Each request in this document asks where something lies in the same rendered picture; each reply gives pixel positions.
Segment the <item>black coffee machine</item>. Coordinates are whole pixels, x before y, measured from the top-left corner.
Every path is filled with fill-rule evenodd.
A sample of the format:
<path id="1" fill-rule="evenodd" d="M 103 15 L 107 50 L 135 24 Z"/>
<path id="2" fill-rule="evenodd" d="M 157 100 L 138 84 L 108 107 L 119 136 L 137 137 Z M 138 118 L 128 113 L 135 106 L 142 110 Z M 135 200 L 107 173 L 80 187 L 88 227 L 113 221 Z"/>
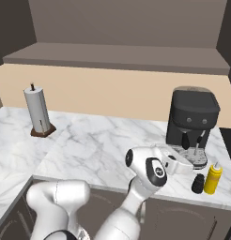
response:
<path id="1" fill-rule="evenodd" d="M 208 164 L 205 148 L 220 110 L 215 95 L 207 88 L 180 86 L 173 91 L 166 143 L 188 159 L 196 170 Z"/>

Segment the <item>dark grey cabinet door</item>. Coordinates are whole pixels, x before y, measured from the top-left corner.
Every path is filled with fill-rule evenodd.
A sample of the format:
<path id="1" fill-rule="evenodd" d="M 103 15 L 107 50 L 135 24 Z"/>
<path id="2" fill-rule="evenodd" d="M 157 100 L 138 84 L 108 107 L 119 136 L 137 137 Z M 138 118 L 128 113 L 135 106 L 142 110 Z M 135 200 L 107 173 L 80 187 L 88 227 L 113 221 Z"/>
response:
<path id="1" fill-rule="evenodd" d="M 30 178 L 1 217 L 0 240 L 30 240 L 36 214 L 26 202 L 26 193 L 32 185 Z"/>
<path id="2" fill-rule="evenodd" d="M 92 188 L 88 203 L 78 212 L 79 223 L 90 240 L 139 240 L 137 213 L 143 200 L 133 187 L 127 195 Z"/>
<path id="3" fill-rule="evenodd" d="M 227 240 L 231 211 L 150 198 L 140 240 Z"/>

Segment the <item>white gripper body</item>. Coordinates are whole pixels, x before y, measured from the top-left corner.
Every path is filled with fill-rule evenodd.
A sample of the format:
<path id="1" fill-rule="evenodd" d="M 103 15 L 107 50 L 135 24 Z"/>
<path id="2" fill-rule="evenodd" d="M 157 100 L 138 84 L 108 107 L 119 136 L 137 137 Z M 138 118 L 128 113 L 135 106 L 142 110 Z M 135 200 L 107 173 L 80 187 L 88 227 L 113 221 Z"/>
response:
<path id="1" fill-rule="evenodd" d="M 168 174 L 190 174 L 193 171 L 191 162 L 178 152 L 165 151 L 163 164 Z"/>

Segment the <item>white paper towel roll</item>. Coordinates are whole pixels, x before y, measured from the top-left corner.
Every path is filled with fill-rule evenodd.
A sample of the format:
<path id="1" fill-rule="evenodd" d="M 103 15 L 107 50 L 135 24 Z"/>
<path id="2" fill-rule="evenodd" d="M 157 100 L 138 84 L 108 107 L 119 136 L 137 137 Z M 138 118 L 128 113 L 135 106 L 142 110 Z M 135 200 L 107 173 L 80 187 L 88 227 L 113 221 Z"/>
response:
<path id="1" fill-rule="evenodd" d="M 23 93 L 34 130 L 38 133 L 48 131 L 50 129 L 50 120 L 43 88 L 31 83 L 28 88 L 23 90 Z"/>

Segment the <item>black hob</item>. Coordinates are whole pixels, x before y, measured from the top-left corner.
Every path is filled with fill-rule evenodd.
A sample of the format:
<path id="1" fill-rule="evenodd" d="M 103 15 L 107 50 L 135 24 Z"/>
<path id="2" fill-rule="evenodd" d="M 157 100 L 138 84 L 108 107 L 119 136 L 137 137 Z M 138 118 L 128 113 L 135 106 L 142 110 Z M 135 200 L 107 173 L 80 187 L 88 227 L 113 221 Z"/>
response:
<path id="1" fill-rule="evenodd" d="M 231 160 L 231 128 L 221 127 L 220 131 Z"/>

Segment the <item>black pepper shaker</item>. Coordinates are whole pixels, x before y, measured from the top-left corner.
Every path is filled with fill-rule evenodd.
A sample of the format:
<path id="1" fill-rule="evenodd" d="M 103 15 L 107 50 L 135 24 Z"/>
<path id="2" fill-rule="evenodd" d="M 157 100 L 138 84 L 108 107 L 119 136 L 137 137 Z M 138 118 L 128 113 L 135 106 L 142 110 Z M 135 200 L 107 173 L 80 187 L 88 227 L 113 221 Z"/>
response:
<path id="1" fill-rule="evenodd" d="M 192 183 L 192 192 L 201 194 L 203 192 L 204 183 L 205 176 L 202 173 L 197 174 Z"/>

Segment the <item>brown wooden towel holder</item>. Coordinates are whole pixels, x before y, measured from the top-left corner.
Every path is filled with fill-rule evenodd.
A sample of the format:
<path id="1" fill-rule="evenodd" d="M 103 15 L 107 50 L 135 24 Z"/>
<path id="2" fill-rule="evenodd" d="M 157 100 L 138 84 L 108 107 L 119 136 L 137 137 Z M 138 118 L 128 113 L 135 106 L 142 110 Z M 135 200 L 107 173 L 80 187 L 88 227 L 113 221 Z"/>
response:
<path id="1" fill-rule="evenodd" d="M 55 131 L 55 126 L 51 124 L 46 102 L 41 87 L 36 87 L 31 83 L 30 90 L 30 114 L 34 130 L 43 135 L 48 136 Z"/>

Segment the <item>grey-brown overhead cabinet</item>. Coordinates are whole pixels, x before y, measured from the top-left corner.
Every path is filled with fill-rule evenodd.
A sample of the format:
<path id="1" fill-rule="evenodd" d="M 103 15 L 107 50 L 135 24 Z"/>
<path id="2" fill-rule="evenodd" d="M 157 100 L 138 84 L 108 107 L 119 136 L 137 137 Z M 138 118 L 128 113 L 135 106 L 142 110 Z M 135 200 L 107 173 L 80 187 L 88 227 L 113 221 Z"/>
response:
<path id="1" fill-rule="evenodd" d="M 33 37 L 10 64 L 226 75 L 227 0 L 28 0 Z"/>

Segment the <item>yellow squeeze bottle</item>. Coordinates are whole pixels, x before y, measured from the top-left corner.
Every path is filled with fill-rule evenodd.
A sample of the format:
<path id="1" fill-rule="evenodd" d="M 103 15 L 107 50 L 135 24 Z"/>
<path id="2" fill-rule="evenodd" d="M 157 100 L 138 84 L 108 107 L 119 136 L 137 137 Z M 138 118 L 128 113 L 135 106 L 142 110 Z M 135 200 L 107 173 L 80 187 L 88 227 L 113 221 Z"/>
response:
<path id="1" fill-rule="evenodd" d="M 211 165 L 208 169 L 207 179 L 204 184 L 204 191 L 213 195 L 218 186 L 219 180 L 222 176 L 223 168 L 219 162 L 216 162 L 214 165 Z"/>

